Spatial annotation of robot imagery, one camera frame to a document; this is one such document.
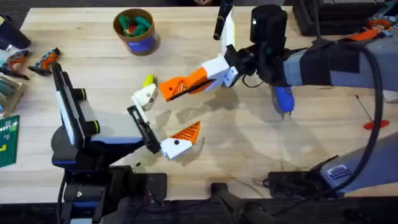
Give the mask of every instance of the orange 3d printed part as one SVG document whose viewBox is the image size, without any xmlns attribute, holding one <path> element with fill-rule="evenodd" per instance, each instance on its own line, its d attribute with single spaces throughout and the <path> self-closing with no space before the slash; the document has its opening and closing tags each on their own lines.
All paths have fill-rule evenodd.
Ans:
<svg viewBox="0 0 398 224">
<path fill-rule="evenodd" d="M 214 80 L 207 79 L 205 68 L 201 67 L 194 71 L 189 77 L 175 77 L 159 85 L 166 101 L 174 100 L 177 97 L 189 93 L 203 91 Z"/>
</svg>

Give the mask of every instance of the blue container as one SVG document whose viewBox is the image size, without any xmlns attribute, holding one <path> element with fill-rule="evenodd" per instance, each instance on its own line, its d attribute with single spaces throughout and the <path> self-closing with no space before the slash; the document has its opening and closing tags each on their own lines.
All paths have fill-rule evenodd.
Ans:
<svg viewBox="0 0 398 224">
<path fill-rule="evenodd" d="M 123 35 L 124 31 L 122 30 L 122 27 L 119 23 L 120 15 L 127 16 L 132 22 L 134 22 L 134 18 L 136 16 L 141 16 L 145 18 L 148 22 L 150 22 L 150 29 L 145 34 L 139 35 L 137 37 L 126 37 Z M 124 45 L 127 47 L 127 49 L 130 50 L 131 53 L 133 53 L 134 55 L 149 55 L 153 53 L 157 47 L 154 19 L 149 12 L 143 9 L 127 9 L 123 12 L 120 12 L 114 18 L 113 29 L 117 33 L 118 37 L 122 40 Z"/>
</svg>

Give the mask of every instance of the wooden tabletop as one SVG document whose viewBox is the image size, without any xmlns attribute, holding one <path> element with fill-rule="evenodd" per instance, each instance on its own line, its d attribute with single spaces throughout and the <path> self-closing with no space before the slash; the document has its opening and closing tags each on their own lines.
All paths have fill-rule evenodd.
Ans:
<svg viewBox="0 0 398 224">
<path fill-rule="evenodd" d="M 130 96 L 140 89 L 146 75 L 164 81 L 189 75 L 202 62 L 216 56 L 220 43 L 213 40 L 216 7 L 147 8 L 161 37 L 150 56 L 129 53 L 112 28 L 114 17 L 125 8 L 31 9 L 22 31 L 32 40 L 27 63 L 58 47 L 59 60 L 75 88 L 84 87 L 96 110 L 127 114 Z M 249 41 L 251 7 L 237 7 L 236 48 Z M 287 47 L 309 46 L 313 38 L 299 35 L 290 7 Z M 17 163 L 0 169 L 0 203 L 55 202 L 62 170 L 51 164 L 50 140 L 61 125 L 52 77 L 28 69 L 28 91 L 16 108 L 21 116 Z M 258 79 L 248 80 L 255 84 Z M 168 174 L 168 199 L 208 197 L 212 182 L 226 182 L 240 197 L 270 197 L 256 185 L 270 171 L 307 170 L 319 162 L 353 151 L 367 142 L 362 125 L 366 113 L 356 101 L 359 94 L 373 110 L 371 90 L 353 88 L 293 88 L 295 110 L 282 119 L 275 112 L 267 85 L 247 88 L 240 81 L 233 88 L 186 95 L 166 103 L 159 95 L 147 113 L 160 136 L 166 137 L 198 120 L 201 130 L 193 149 L 177 161 L 168 161 L 141 148 L 117 162 L 137 172 Z M 398 129 L 398 107 L 386 105 L 391 124 L 381 136 Z M 396 185 L 362 189 L 349 195 L 397 195 Z"/>
</svg>

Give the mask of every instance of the green book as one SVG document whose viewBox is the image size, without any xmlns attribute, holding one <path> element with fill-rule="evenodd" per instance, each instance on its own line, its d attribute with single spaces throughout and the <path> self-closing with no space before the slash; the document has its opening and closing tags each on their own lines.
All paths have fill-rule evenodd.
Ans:
<svg viewBox="0 0 398 224">
<path fill-rule="evenodd" d="M 16 163 L 19 115 L 0 120 L 0 167 Z"/>
</svg>

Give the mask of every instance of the black cable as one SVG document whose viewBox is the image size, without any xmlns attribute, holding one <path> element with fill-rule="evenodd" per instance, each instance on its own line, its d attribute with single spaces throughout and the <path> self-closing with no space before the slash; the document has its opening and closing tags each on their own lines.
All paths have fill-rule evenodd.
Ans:
<svg viewBox="0 0 398 224">
<path fill-rule="evenodd" d="M 67 181 L 67 171 L 63 171 L 63 176 L 62 176 L 62 181 L 61 181 L 61 186 L 60 190 L 58 192 L 58 200 L 57 200 L 57 207 L 56 207 L 56 216 L 57 216 L 57 224 L 62 224 L 62 219 L 61 219 L 61 213 L 62 213 L 62 195 L 63 195 L 63 190 L 65 188 L 65 184 Z"/>
<path fill-rule="evenodd" d="M 201 204 L 206 203 L 206 202 L 209 202 L 209 201 L 210 201 L 209 198 L 208 198 L 208 199 L 205 199 L 205 200 L 201 200 L 201 201 L 199 201 L 199 202 L 192 203 L 192 204 L 187 205 L 187 206 L 184 206 L 184 207 L 182 207 L 182 208 L 178 208 L 178 210 L 179 210 L 179 211 L 188 210 L 188 209 L 190 209 L 190 208 L 192 208 L 192 207 L 201 205 Z M 169 212 L 175 212 L 175 211 L 176 211 L 176 209 L 166 209 L 166 210 L 159 210 L 159 211 L 149 211 L 149 210 L 146 210 L 146 211 L 142 211 L 142 212 L 153 214 L 153 213 L 169 213 Z"/>
<path fill-rule="evenodd" d="M 313 12 L 315 14 L 314 15 L 315 16 L 315 18 L 314 18 L 315 30 L 317 32 L 317 38 L 321 39 L 322 36 L 321 36 L 321 30 L 320 30 L 320 27 L 319 27 L 318 1 L 317 0 L 313 0 L 312 2 L 313 2 Z"/>
<path fill-rule="evenodd" d="M 134 224 L 134 222 L 136 222 L 136 219 L 137 219 L 137 217 L 138 217 L 138 214 L 139 214 L 139 212 L 141 211 L 141 209 L 143 208 L 143 206 L 144 206 L 144 202 L 140 205 L 140 207 L 137 208 L 136 214 L 134 215 L 134 218 L 132 219 L 131 224 Z"/>
<path fill-rule="evenodd" d="M 227 205 L 225 204 L 225 202 L 224 202 L 222 199 L 220 199 L 220 205 L 221 205 L 221 207 L 223 208 L 224 213 L 226 214 L 229 223 L 230 223 L 230 224 L 235 224 L 235 222 L 234 222 L 234 217 L 233 217 L 232 214 L 229 212 Z"/>
<path fill-rule="evenodd" d="M 264 81 L 261 81 L 261 82 L 258 83 L 257 85 L 250 86 L 250 85 L 248 85 L 248 84 L 246 83 L 246 81 L 244 80 L 246 77 L 247 77 L 247 75 L 244 75 L 244 76 L 242 77 L 242 82 L 243 82 L 243 84 L 244 84 L 245 86 L 247 86 L 247 87 L 249 87 L 249 88 L 257 88 L 257 87 L 259 87 L 261 84 L 264 83 Z"/>
<path fill-rule="evenodd" d="M 298 201 L 297 203 L 283 208 L 282 210 L 275 212 L 272 214 L 273 216 L 278 216 L 281 215 L 285 212 L 288 212 L 289 210 L 301 205 L 302 203 L 321 197 L 322 195 L 328 195 L 328 194 L 333 194 L 351 184 L 363 171 L 363 169 L 366 167 L 366 164 L 368 163 L 373 149 L 377 143 L 377 137 L 379 136 L 379 131 L 380 131 L 380 125 L 381 125 L 381 120 L 382 120 L 382 112 L 383 112 L 383 94 L 382 94 L 382 80 L 381 80 L 381 72 L 379 68 L 379 64 L 372 54 L 365 46 L 360 45 L 360 44 L 343 44 L 343 46 L 349 48 L 349 49 L 355 49 L 359 50 L 362 52 L 366 59 L 368 60 L 371 70 L 372 70 L 372 75 L 373 75 L 373 80 L 374 80 L 374 98 L 375 98 L 375 110 L 374 110 L 374 128 L 372 129 L 371 135 L 368 140 L 368 145 L 366 145 L 366 148 L 363 152 L 363 155 L 361 159 L 358 162 L 357 167 L 355 168 L 353 174 L 342 184 L 339 186 L 335 187 L 334 189 L 330 190 L 325 190 L 320 193 L 317 193 L 315 195 L 312 195 L 311 197 L 307 197 L 301 201 Z"/>
</svg>

